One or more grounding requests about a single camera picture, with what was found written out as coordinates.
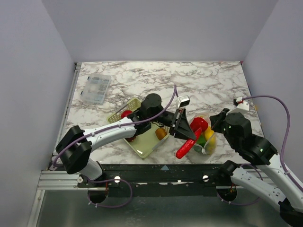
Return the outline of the red bell pepper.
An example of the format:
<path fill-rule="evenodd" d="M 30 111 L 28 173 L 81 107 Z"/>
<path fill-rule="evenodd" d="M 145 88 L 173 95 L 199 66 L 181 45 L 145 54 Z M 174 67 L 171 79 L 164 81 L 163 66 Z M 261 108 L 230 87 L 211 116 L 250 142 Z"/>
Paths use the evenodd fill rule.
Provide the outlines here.
<path fill-rule="evenodd" d="M 202 117 L 196 117 L 192 120 L 190 127 L 193 130 L 193 132 L 196 132 L 199 128 L 202 132 L 206 131 L 208 129 L 208 122 L 204 120 Z"/>

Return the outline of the red chili pepper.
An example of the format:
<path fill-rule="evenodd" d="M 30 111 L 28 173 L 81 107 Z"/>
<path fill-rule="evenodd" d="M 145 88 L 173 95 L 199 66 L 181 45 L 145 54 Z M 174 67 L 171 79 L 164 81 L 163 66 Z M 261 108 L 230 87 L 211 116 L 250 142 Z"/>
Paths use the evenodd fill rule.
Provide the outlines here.
<path fill-rule="evenodd" d="M 176 152 L 176 158 L 181 159 L 184 157 L 194 146 L 198 138 L 200 137 L 202 133 L 202 128 L 198 128 L 195 131 L 195 138 L 194 139 L 187 139 L 186 142 L 179 148 L 179 150 Z"/>

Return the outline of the green bell pepper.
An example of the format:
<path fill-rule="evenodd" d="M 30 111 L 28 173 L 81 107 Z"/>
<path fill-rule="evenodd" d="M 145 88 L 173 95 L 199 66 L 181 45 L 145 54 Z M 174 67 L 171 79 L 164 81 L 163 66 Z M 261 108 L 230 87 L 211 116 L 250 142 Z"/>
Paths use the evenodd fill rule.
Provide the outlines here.
<path fill-rule="evenodd" d="M 196 140 L 196 144 L 204 147 L 206 144 L 206 139 L 204 137 L 204 135 L 200 135 L 199 138 Z"/>

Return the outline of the clear zip top bag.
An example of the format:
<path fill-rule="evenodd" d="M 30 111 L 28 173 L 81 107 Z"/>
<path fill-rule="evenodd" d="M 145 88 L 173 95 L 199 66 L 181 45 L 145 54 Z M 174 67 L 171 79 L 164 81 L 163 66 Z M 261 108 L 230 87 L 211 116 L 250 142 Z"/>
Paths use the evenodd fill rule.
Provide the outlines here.
<path fill-rule="evenodd" d="M 215 132 L 211 129 L 211 121 L 209 119 L 209 114 L 208 113 L 198 113 L 196 114 L 190 123 L 193 125 L 194 129 L 196 129 L 196 123 L 198 121 L 195 120 L 195 118 L 202 118 L 202 126 L 205 128 L 207 122 L 207 129 L 201 132 L 198 140 L 196 143 L 193 145 L 192 149 L 196 151 L 197 153 L 201 153 L 203 155 L 211 155 L 214 153 L 216 149 L 216 134 Z"/>

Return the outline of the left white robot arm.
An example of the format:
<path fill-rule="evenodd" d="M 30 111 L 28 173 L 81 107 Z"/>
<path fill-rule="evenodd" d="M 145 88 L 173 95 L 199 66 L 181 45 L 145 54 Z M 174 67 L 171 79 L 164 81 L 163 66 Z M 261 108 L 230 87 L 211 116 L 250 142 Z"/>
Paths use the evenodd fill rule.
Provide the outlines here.
<path fill-rule="evenodd" d="M 55 148 L 58 155 L 53 165 L 56 166 L 59 159 L 68 174 L 80 173 L 93 186 L 99 187 L 104 183 L 105 175 L 101 165 L 90 159 L 92 151 L 116 140 L 144 134 L 151 129 L 152 122 L 169 127 L 169 134 L 174 138 L 194 140 L 196 136 L 185 110 L 189 103 L 188 96 L 179 96 L 176 111 L 172 113 L 163 108 L 161 97 L 152 93 L 141 102 L 139 108 L 115 123 L 90 130 L 73 126 Z"/>

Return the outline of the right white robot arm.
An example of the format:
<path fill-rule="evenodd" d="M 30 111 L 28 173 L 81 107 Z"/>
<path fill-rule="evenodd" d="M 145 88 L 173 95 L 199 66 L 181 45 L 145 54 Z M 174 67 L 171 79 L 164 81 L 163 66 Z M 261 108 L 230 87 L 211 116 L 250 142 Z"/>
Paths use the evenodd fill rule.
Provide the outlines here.
<path fill-rule="evenodd" d="M 279 211 L 287 224 L 301 227 L 303 183 L 287 169 L 277 149 L 266 138 L 253 134 L 250 121 L 242 113 L 232 113 L 225 108 L 218 115 L 210 116 L 210 122 L 214 132 L 223 134 L 230 147 L 265 173 L 274 185 L 254 177 L 230 160 L 219 168 L 218 181 L 223 185 L 242 186 Z"/>

